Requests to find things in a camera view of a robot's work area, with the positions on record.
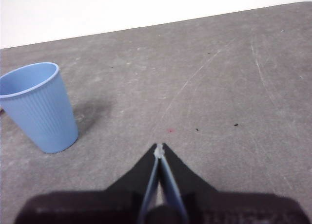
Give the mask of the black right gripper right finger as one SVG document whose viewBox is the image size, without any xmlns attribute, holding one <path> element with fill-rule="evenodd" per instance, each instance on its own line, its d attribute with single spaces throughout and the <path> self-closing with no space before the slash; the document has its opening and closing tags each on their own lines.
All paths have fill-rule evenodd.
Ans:
<svg viewBox="0 0 312 224">
<path fill-rule="evenodd" d="M 178 212 L 184 224 L 203 223 L 200 198 L 217 189 L 193 172 L 165 143 L 159 144 L 160 183 L 166 204 Z"/>
</svg>

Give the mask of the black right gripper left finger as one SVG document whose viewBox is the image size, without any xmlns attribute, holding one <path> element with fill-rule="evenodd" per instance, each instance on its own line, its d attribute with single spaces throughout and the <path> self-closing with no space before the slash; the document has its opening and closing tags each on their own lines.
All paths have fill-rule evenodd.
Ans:
<svg viewBox="0 0 312 224">
<path fill-rule="evenodd" d="M 142 224 L 147 212 L 156 203 L 159 161 L 153 144 L 136 164 L 105 192 L 119 202 L 114 209 L 118 224 Z"/>
</svg>

